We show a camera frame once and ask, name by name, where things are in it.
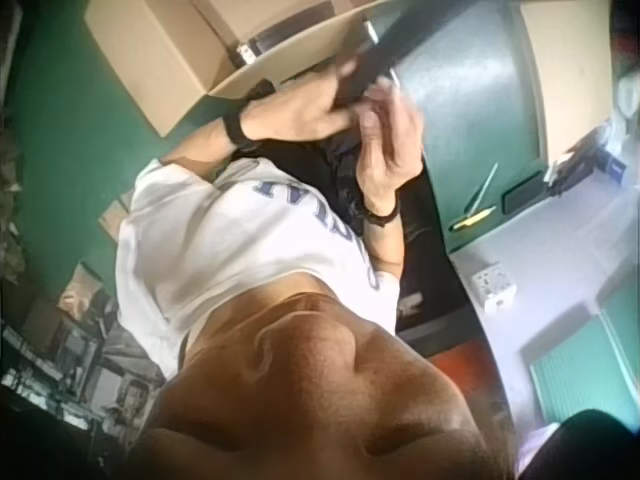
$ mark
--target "yellow pen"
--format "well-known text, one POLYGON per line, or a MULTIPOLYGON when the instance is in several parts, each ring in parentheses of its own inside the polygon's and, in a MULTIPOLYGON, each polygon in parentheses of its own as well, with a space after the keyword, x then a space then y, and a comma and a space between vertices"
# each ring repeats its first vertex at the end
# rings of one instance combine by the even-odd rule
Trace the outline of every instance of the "yellow pen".
POLYGON ((475 224, 481 222, 482 220, 487 218, 489 215, 491 215, 496 210, 496 208, 498 207, 494 206, 491 208, 487 208, 485 210, 482 210, 481 212, 476 213, 473 217, 469 217, 465 220, 462 220, 461 222, 456 223, 451 227, 451 231, 457 232, 464 228, 473 227, 475 224))

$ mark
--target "black wristband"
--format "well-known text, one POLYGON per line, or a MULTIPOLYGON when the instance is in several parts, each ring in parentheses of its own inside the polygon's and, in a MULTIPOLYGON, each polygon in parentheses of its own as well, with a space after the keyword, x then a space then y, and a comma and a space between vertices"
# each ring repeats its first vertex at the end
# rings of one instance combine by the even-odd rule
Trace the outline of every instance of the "black wristband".
POLYGON ((366 206, 364 207, 365 218, 370 224, 375 225, 377 227, 385 227, 389 223, 393 222, 399 213, 400 213, 400 199, 398 198, 398 195, 396 195, 396 206, 393 208, 393 211, 386 217, 381 217, 380 215, 376 215, 375 213, 370 211, 366 206))
POLYGON ((238 148, 238 150, 254 150, 258 146, 258 144, 244 134, 242 125, 240 123, 241 114, 242 111, 232 112, 227 113, 224 117, 222 117, 224 128, 227 131, 229 140, 231 140, 231 143, 233 143, 238 148))

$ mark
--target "man's wrist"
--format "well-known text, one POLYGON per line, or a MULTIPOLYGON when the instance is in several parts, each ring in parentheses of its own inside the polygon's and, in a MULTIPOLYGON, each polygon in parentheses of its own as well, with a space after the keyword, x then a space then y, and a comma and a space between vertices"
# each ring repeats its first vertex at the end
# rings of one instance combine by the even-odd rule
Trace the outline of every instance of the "man's wrist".
POLYGON ((385 195, 380 198, 364 196, 364 206, 374 215, 379 217, 388 217, 393 213, 396 208, 396 194, 393 192, 391 195, 385 195))
POLYGON ((251 102, 240 114, 240 125, 245 136, 249 140, 259 142, 269 138, 265 131, 265 121, 261 118, 259 101, 251 102))

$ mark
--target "electrical outlet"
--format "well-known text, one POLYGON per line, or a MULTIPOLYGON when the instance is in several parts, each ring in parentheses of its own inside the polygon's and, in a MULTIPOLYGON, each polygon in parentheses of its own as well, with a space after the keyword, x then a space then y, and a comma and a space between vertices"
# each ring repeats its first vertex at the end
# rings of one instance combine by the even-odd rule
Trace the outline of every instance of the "electrical outlet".
POLYGON ((517 285, 499 263, 476 273, 471 282, 478 301, 488 314, 511 305, 518 292, 517 285))

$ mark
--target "teal surface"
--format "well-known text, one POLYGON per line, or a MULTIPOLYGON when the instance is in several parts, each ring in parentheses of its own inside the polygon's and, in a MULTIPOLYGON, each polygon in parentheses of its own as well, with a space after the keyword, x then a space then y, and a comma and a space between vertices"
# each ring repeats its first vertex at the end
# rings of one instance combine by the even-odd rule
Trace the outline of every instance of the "teal surface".
POLYGON ((547 422, 564 422, 587 409, 609 413, 629 429, 640 429, 640 409, 616 351, 599 318, 531 366, 547 422))
POLYGON ((56 298, 84 261, 115 291, 116 246, 97 223, 138 171, 225 105, 203 100, 161 139, 85 22, 86 0, 38 2, 12 72, 9 106, 24 152, 17 225, 28 268, 56 298))
POLYGON ((638 272, 603 305, 603 316, 611 325, 626 368, 640 390, 640 299, 638 272))
MULTIPOLYGON (((396 68, 427 121, 426 162, 449 252, 509 220, 502 195, 546 168, 535 74, 518 15, 508 2, 478 2, 396 68), (451 232, 495 163, 478 211, 498 208, 482 223, 451 232)), ((377 14, 374 28, 382 35, 396 16, 394 9, 377 14)))

